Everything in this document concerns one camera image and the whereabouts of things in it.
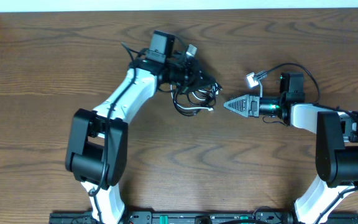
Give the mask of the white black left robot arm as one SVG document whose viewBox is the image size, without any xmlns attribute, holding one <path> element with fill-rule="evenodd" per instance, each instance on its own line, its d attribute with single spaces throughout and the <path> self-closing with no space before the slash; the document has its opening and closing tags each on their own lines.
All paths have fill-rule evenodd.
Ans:
<svg viewBox="0 0 358 224">
<path fill-rule="evenodd" d="M 196 59 L 156 62 L 135 58 L 107 100 L 73 116 L 65 168 L 85 188 L 96 223 L 119 223 L 125 211 L 119 181 L 127 162 L 129 125 L 142 105 L 159 90 L 173 88 L 174 107 L 185 116 L 212 110 L 222 89 Z"/>
</svg>

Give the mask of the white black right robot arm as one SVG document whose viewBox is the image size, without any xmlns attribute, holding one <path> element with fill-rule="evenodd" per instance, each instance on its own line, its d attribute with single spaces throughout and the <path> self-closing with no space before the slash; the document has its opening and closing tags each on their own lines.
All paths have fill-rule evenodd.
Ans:
<svg viewBox="0 0 358 224">
<path fill-rule="evenodd" d="M 305 103 L 303 94 L 244 95 L 224 103 L 243 117 L 276 116 L 282 124 L 316 135 L 318 175 L 293 204 L 287 223 L 324 223 L 348 195 L 358 191 L 358 111 Z"/>
</svg>

